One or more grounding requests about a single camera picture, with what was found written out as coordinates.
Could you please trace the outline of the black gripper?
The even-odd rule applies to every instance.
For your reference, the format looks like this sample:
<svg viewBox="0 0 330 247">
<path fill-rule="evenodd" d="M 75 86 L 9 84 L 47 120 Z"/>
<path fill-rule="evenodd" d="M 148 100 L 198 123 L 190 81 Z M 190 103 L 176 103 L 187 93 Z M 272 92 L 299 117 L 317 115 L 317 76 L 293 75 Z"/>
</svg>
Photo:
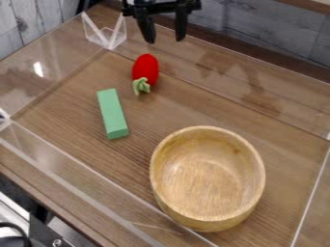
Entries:
<svg viewBox="0 0 330 247">
<path fill-rule="evenodd" d="M 136 22 L 143 39 L 154 43 L 156 39 L 155 22 L 148 14 L 175 13 L 175 39 L 186 38 L 187 14 L 202 8 L 202 0 L 123 0 L 122 12 L 124 16 L 135 16 L 138 9 L 147 13 L 138 15 Z"/>
</svg>

